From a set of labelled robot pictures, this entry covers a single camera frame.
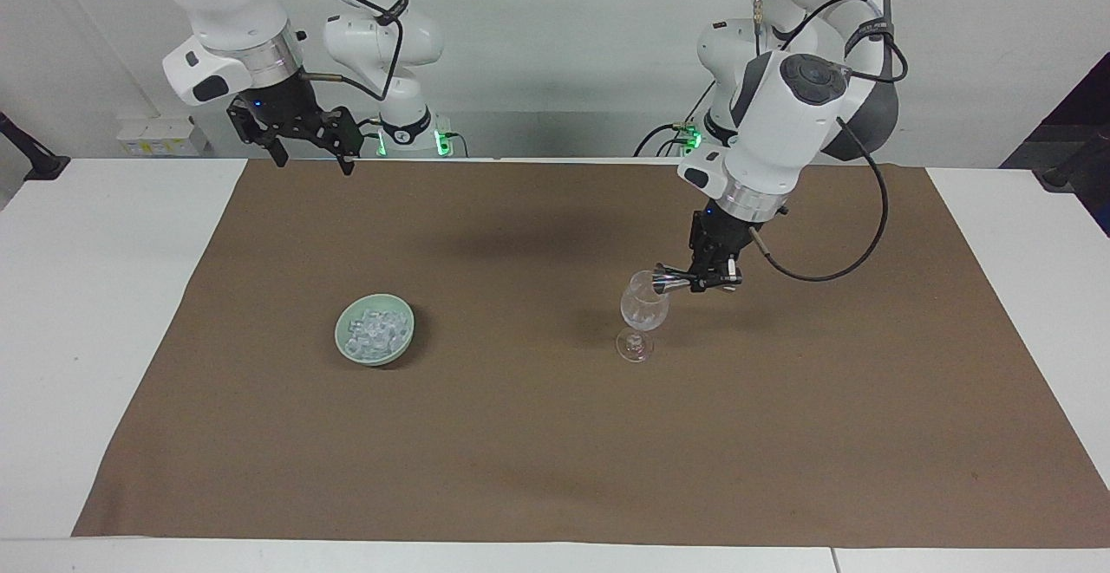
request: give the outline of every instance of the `glass base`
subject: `glass base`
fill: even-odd
[[[617,334],[617,354],[630,363],[643,363],[654,350],[655,341],[644,331],[626,328]]]

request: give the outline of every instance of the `green led light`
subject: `green led light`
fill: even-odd
[[[436,149],[440,151],[440,157],[451,154],[451,138],[441,133],[438,129],[435,130],[435,143]]]
[[[697,127],[688,124],[683,131],[686,133],[686,152],[689,152],[702,145],[702,131],[697,130]]]

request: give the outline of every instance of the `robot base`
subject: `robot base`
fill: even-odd
[[[447,115],[440,113],[433,114],[432,120],[433,124],[407,144],[397,143],[389,133],[380,133],[374,157],[379,159],[445,159],[453,157],[454,145],[447,137],[451,133],[451,120]]]

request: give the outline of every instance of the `white wall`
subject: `white wall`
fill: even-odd
[[[95,31],[163,114],[188,112],[161,76],[160,59],[189,34],[170,0],[77,0]],[[309,66],[335,68],[320,49],[322,20],[343,11],[335,0],[283,0],[310,32]],[[18,1],[22,12],[39,2]],[[706,22],[749,14],[748,0],[414,0],[442,21],[447,51],[420,69],[430,100],[451,114],[475,154],[627,154],[652,127],[680,118],[709,81],[695,54]],[[930,165],[998,165],[1110,49],[1110,0],[894,0],[898,39],[911,60],[900,84],[904,113],[886,161]],[[7,29],[10,10],[4,10]],[[38,47],[43,46],[40,39]],[[113,108],[132,96],[98,92],[75,81],[80,47],[49,59],[60,70],[53,93],[24,90],[20,103],[39,124],[59,92],[71,103],[73,130],[60,142],[78,154],[114,153]],[[6,86],[10,64],[0,69]],[[113,79],[115,83],[122,80]],[[117,90],[123,90],[113,83]],[[361,97],[320,88],[322,104]],[[194,111],[222,152],[259,154],[234,139],[222,107]],[[295,154],[310,154],[299,147]]]
[[[53,151],[117,154],[117,115],[155,113],[77,0],[0,0],[0,110]],[[30,169],[0,138],[0,207]]]

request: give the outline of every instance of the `black cable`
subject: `black cable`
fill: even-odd
[[[763,0],[756,0],[756,1],[757,4],[759,6],[757,8],[759,13],[759,20],[758,22],[756,22],[756,57],[758,58],[760,54],[763,54],[763,51],[759,50],[759,32],[763,31]]]
[[[824,12],[825,10],[829,9],[830,7],[833,7],[833,6],[837,4],[837,3],[841,3],[844,1],[864,1],[868,6],[870,6],[872,3],[871,0],[831,0],[831,1],[827,1],[826,3],[821,4],[821,7],[817,8],[817,10],[814,11],[814,13],[811,13],[811,14],[805,17],[804,19],[801,19],[801,22],[798,23],[798,27],[795,27],[794,30],[790,31],[790,34],[787,37],[786,42],[783,42],[781,47],[779,47],[778,50],[785,51],[786,48],[789,47],[790,42],[794,42],[794,39],[797,38],[799,33],[801,33],[801,30],[804,30],[806,28],[806,26],[809,24],[810,21],[813,21],[818,16],[820,16],[820,13]]]
[[[866,72],[856,72],[854,70],[851,71],[852,77],[857,79],[867,79],[869,81],[878,81],[879,83],[897,83],[900,80],[906,79],[906,76],[909,74],[909,62],[906,61],[906,56],[902,54],[901,49],[898,48],[898,44],[895,43],[894,38],[890,37],[889,33],[884,33],[882,40],[886,43],[886,46],[890,48],[890,51],[894,52],[894,54],[898,58],[898,63],[900,63],[902,67],[901,74],[899,74],[898,77],[887,78],[887,77],[879,77],[876,74],[867,74]]]
[[[463,141],[463,154],[466,157],[466,159],[471,158],[471,147],[466,145],[466,138],[464,138],[463,134],[452,132],[452,133],[447,133],[446,137],[448,137],[448,138],[458,138],[460,140],[462,140]]]
[[[697,108],[702,107],[702,103],[705,102],[705,98],[709,96],[709,92],[713,91],[713,87],[716,84],[717,80],[709,82],[709,87],[705,89],[705,92],[702,92],[702,98],[698,99],[696,103],[694,103],[694,109],[692,109],[690,112],[686,114],[686,118],[683,119],[684,124],[689,124],[690,122],[694,121],[694,114],[697,112]],[[682,130],[675,131],[675,137],[670,138],[670,141],[677,140],[679,133],[682,133]],[[667,144],[667,157],[670,157],[672,148],[674,148],[673,144]]]
[[[659,145],[659,150],[655,151],[655,157],[663,157],[663,149],[667,149],[669,151],[670,147],[685,143],[686,140],[667,140],[666,142],[663,142],[663,144]]]
[[[753,235],[756,238],[756,242],[759,245],[759,249],[763,251],[764,257],[773,265],[773,268],[790,277],[794,280],[811,282],[811,283],[820,283],[820,282],[834,281],[836,279],[846,277],[849,273],[856,272],[856,270],[871,257],[871,253],[875,252],[875,249],[877,248],[877,245],[879,245],[879,241],[882,239],[882,233],[885,233],[887,230],[887,220],[890,217],[890,198],[887,193],[887,182],[882,178],[882,172],[879,171],[879,165],[877,165],[877,163],[875,163],[875,159],[871,158],[870,151],[867,150],[867,147],[864,145],[864,142],[859,141],[859,138],[856,137],[856,133],[854,133],[852,130],[848,128],[848,124],[845,123],[844,119],[837,118],[836,121],[837,123],[840,123],[840,128],[844,129],[846,133],[848,133],[848,137],[851,139],[851,141],[856,143],[857,148],[859,148],[864,159],[867,160],[867,164],[871,167],[871,172],[875,172],[875,179],[879,184],[879,193],[882,197],[882,217],[879,218],[879,228],[875,231],[875,238],[871,239],[871,244],[867,247],[867,250],[864,251],[864,254],[861,254],[859,259],[857,259],[851,265],[848,265],[844,270],[840,270],[840,272],[837,272],[835,274],[828,274],[825,277],[807,277],[805,274],[798,274],[796,272],[791,272],[790,270],[784,268],[778,263],[778,261],[775,260],[770,251],[767,250],[766,247],[763,244],[763,240],[759,238],[759,233],[755,231],[754,228],[749,229],[749,231],[751,231]]]
[[[395,23],[397,26],[397,43],[393,48],[393,59],[390,61],[390,70],[385,74],[385,86],[382,87],[382,93],[381,93],[381,96],[375,94],[373,91],[370,90],[370,88],[363,86],[362,83],[357,83],[357,82],[355,82],[353,80],[350,80],[350,79],[346,79],[346,78],[344,78],[344,81],[343,81],[344,83],[346,83],[349,86],[353,86],[353,87],[355,87],[355,88],[357,88],[357,89],[366,92],[375,101],[384,101],[385,97],[387,97],[390,94],[390,86],[393,83],[393,76],[394,76],[394,73],[397,70],[397,61],[401,58],[401,43],[402,43],[402,41],[404,40],[404,37],[405,37],[405,28],[404,28],[404,24],[401,24],[401,17],[398,14],[394,14],[391,10],[385,9],[385,8],[379,6],[377,3],[374,3],[373,1],[370,1],[370,0],[353,0],[353,1],[356,1],[357,3],[366,7],[367,9],[373,10],[373,11],[380,13],[381,16],[379,17],[379,20],[377,20],[377,23],[380,26],[387,27],[391,23]],[[405,8],[407,8],[407,4],[404,4],[402,7],[402,11],[404,11]]]
[[[655,127],[655,129],[652,129],[652,131],[650,131],[649,134],[647,134],[647,135],[644,137],[643,141],[639,142],[639,145],[636,147],[636,151],[634,153],[632,153],[632,155],[633,157],[639,157],[639,153],[644,151],[644,147],[647,145],[647,142],[652,141],[652,138],[658,135],[663,131],[669,131],[669,130],[672,130],[674,128],[675,128],[674,124],[660,124],[658,127]]]

